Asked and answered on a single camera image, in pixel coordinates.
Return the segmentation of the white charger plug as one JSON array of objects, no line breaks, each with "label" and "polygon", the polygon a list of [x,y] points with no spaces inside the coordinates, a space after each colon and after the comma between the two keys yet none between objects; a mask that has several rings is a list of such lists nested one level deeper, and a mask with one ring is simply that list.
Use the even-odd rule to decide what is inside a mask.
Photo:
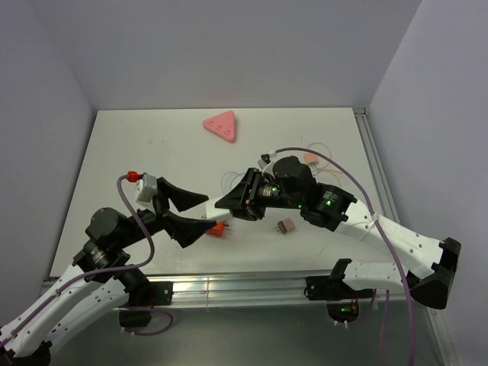
[{"label": "white charger plug", "polygon": [[220,198],[210,199],[205,203],[205,213],[202,216],[205,220],[215,221],[217,223],[227,221],[233,218],[229,209],[223,209],[216,207],[216,203]]}]

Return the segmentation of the red cube socket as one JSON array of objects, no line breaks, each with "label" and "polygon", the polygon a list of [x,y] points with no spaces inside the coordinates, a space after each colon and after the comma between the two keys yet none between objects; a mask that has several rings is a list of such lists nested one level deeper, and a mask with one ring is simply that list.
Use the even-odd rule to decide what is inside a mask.
[{"label": "red cube socket", "polygon": [[220,221],[216,226],[206,232],[207,235],[221,238],[225,232],[230,228],[230,225],[226,221]]}]

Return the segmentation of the brown pink charger plug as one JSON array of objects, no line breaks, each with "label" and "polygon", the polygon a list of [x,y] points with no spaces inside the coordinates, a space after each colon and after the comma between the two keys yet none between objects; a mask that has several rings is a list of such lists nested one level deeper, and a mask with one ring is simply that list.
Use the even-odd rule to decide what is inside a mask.
[{"label": "brown pink charger plug", "polygon": [[296,227],[293,220],[290,217],[288,217],[283,220],[279,220],[276,224],[275,229],[281,235],[287,235],[295,231]]}]

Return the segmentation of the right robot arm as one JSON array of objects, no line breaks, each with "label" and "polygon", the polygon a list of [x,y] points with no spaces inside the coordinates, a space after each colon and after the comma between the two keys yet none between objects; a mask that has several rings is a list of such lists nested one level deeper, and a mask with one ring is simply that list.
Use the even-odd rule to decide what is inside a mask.
[{"label": "right robot arm", "polygon": [[216,221],[257,221],[268,208],[298,210],[313,226],[391,255],[390,263],[338,260],[329,275],[336,296],[367,289],[405,290],[426,307],[446,308],[461,254],[456,239],[434,239],[401,226],[353,194],[317,182],[296,156],[248,169],[233,190],[206,204],[205,213]]}]

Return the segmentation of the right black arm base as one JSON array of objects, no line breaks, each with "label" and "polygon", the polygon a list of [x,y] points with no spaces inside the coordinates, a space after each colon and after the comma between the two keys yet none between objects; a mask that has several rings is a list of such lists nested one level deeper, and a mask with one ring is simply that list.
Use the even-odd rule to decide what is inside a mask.
[{"label": "right black arm base", "polygon": [[306,277],[303,295],[311,301],[332,301],[327,305],[327,313],[332,320],[343,323],[355,321],[361,312],[359,300],[373,298],[372,289],[353,290],[342,282],[332,280],[330,276]]}]

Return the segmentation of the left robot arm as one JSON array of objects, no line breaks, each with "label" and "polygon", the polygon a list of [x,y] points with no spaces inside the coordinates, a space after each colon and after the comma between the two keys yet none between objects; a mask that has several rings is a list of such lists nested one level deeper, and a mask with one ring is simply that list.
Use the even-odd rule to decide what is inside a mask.
[{"label": "left robot arm", "polygon": [[153,289],[141,269],[155,255],[153,236],[165,231],[187,247],[217,224],[170,210],[196,207],[208,201],[204,194],[136,172],[120,176],[118,188],[123,181],[135,183],[136,201],[143,209],[135,210],[121,193],[129,216],[111,207],[92,215],[85,230],[88,241],[72,264],[35,303],[1,327],[3,365],[48,365],[54,350],[114,308],[147,311]]}]

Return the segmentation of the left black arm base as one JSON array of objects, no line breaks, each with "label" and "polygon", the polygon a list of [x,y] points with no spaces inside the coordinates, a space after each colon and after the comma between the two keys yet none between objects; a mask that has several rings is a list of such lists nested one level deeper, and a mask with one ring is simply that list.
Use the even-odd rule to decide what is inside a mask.
[{"label": "left black arm base", "polygon": [[170,305],[172,295],[171,281],[150,281],[136,289],[119,310],[120,326],[129,331],[143,331],[153,320],[155,308]]}]

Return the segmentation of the orange pink charger plug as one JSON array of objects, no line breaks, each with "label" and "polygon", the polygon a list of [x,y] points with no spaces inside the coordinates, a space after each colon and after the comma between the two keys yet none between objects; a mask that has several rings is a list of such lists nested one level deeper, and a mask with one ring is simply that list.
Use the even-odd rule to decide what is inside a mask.
[{"label": "orange pink charger plug", "polygon": [[318,166],[319,160],[318,160],[318,157],[315,154],[307,152],[307,153],[304,154],[303,157],[304,157],[305,163],[308,166],[310,166],[310,167],[317,167]]}]

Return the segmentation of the pink triangular power strip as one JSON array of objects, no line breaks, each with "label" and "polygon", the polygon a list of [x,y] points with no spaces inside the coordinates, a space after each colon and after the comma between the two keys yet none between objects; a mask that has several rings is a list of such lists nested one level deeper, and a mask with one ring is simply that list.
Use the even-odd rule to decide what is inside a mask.
[{"label": "pink triangular power strip", "polygon": [[226,111],[202,122],[203,128],[228,143],[236,142],[236,115]]}]

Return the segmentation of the aluminium front rail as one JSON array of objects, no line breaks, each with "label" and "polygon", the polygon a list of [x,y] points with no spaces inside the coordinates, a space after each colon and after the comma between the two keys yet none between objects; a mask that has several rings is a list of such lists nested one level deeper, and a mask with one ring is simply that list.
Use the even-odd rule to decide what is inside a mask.
[{"label": "aluminium front rail", "polygon": [[216,274],[197,276],[145,276],[138,268],[128,271],[97,274],[74,283],[69,280],[77,275],[74,268],[50,283],[43,293],[69,295],[71,306],[83,303],[87,307],[111,301],[123,306],[131,293],[152,281],[173,283],[173,308],[252,307],[267,305],[302,304],[308,300],[303,291],[306,277],[328,275],[353,290],[372,289],[378,295],[383,291],[404,294],[400,273],[389,263],[368,264],[352,262],[346,274],[339,271],[283,271],[244,274]]}]

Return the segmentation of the aluminium rail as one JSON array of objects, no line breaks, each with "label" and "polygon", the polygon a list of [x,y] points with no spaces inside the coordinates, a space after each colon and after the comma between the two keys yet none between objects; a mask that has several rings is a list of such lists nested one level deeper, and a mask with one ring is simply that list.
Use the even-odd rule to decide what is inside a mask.
[{"label": "aluminium rail", "polygon": [[[386,217],[400,223],[400,218],[387,182],[377,147],[368,123],[367,108],[353,108],[358,130],[365,148],[366,156],[372,171],[374,184],[377,189],[381,208]],[[431,308],[426,309],[432,336],[437,344],[441,356],[441,365],[460,365],[454,346],[451,342],[448,327],[442,317],[442,311]]]},{"label": "aluminium rail", "polygon": [[283,271],[244,274],[216,274],[197,276],[145,276],[138,268],[128,271],[97,274],[74,283],[69,280],[77,275],[74,268],[50,283],[43,293],[69,295],[71,306],[83,303],[87,307],[111,301],[123,306],[131,293],[152,281],[173,283],[173,308],[252,307],[267,305],[302,304],[308,300],[303,291],[306,277],[328,275],[353,290],[372,289],[378,295],[383,291],[404,294],[400,273],[389,263],[368,264],[352,262],[346,274],[339,271]]}]

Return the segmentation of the aluminium right rail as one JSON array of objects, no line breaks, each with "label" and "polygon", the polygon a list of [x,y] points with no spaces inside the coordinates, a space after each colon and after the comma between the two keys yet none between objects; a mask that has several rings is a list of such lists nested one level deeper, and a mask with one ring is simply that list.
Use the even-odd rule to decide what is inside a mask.
[{"label": "aluminium right rail", "polygon": [[[400,223],[400,218],[387,182],[377,147],[368,123],[367,108],[353,108],[358,130],[365,148],[366,156],[372,171],[374,184],[377,189],[381,208],[386,217]],[[426,309],[432,336],[437,344],[441,356],[441,365],[460,365],[454,346],[451,342],[448,327],[442,317],[442,311],[431,308]]]}]

